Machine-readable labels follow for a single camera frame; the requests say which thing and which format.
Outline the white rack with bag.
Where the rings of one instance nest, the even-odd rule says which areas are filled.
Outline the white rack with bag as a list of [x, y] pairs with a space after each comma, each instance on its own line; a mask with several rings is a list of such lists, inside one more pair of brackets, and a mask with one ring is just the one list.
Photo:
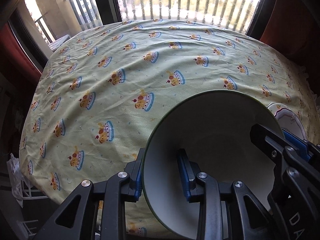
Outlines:
[[10, 155], [7, 161], [9, 190], [5, 193], [2, 212], [18, 239], [33, 239], [44, 218], [41, 205], [47, 197], [24, 176], [20, 161]]

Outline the balcony railing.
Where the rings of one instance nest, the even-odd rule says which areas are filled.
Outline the balcony railing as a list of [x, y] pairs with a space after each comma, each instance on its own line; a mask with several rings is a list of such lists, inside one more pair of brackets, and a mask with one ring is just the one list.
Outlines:
[[[47, 43], [103, 25], [95, 0], [24, 0]], [[246, 33], [260, 0], [118, 0], [122, 21], [188, 20]]]

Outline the white air conditioner unit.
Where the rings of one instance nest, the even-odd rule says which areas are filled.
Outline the white air conditioner unit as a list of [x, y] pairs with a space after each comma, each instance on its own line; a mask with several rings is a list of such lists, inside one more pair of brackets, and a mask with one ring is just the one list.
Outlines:
[[58, 38], [54, 42], [50, 43], [48, 47], [52, 52], [55, 52], [63, 43], [65, 43], [70, 38], [71, 38], [70, 35], [65, 35], [61, 38]]

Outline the red pattern white dish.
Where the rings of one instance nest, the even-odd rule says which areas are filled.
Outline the red pattern white dish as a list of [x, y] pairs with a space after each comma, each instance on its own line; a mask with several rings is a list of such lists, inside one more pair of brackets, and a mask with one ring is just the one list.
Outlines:
[[303, 124], [293, 111], [281, 108], [275, 112], [274, 116], [282, 129], [294, 134], [301, 140], [307, 139]]

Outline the beaded rim floral plate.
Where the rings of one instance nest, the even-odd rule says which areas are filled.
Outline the beaded rim floral plate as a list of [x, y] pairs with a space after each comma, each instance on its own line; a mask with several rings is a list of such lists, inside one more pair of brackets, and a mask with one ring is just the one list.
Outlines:
[[283, 103], [275, 103], [275, 102], [270, 103], [267, 106], [267, 108], [273, 115], [276, 115], [277, 111], [281, 110], [282, 108], [290, 109], [288, 106], [286, 106]]

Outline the floral bowl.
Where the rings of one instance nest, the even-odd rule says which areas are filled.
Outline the floral bowl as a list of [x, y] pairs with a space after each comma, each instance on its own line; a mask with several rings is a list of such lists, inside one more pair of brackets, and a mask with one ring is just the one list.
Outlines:
[[183, 194], [179, 150], [217, 181], [244, 182], [268, 207], [274, 163], [251, 143], [254, 124], [283, 135], [265, 105], [233, 90], [196, 94], [163, 117], [149, 137], [143, 160], [144, 196], [163, 226], [181, 237], [196, 238], [199, 204], [189, 203]]

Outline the red curtain right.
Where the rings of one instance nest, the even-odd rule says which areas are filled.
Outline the red curtain right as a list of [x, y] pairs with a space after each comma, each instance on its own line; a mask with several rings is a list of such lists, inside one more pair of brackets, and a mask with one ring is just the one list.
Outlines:
[[318, 54], [319, 0], [276, 0], [260, 40], [288, 59]]

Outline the black window frame post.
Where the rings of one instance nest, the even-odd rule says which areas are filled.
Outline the black window frame post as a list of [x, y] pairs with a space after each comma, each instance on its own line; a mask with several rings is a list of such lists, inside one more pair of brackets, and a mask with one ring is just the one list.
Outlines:
[[103, 25], [121, 22], [118, 0], [95, 0]]

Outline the red curtain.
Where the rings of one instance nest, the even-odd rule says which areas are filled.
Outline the red curtain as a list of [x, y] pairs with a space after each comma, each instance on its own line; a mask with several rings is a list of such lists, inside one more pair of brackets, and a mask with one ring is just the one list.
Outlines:
[[276, 0], [260, 40], [288, 59], [318, 54], [319, 0]]
[[1, 50], [16, 71], [31, 83], [38, 84], [41, 72], [22, 50], [8, 23], [1, 28]]

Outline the yellow patterned tablecloth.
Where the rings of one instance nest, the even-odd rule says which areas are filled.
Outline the yellow patterned tablecloth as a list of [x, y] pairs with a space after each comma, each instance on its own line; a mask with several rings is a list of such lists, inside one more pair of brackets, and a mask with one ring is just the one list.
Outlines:
[[82, 31], [51, 55], [24, 123], [21, 172], [61, 204], [83, 180], [135, 160], [172, 107], [212, 89], [285, 104], [319, 143], [306, 77], [280, 52], [202, 23], [124, 21]]

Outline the red curtain left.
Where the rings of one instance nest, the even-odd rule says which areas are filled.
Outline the red curtain left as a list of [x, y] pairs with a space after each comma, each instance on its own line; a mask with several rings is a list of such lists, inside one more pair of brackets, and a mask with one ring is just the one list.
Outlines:
[[31, 83], [38, 84], [41, 72], [22, 50], [8, 23], [1, 28], [1, 50], [16, 71]]

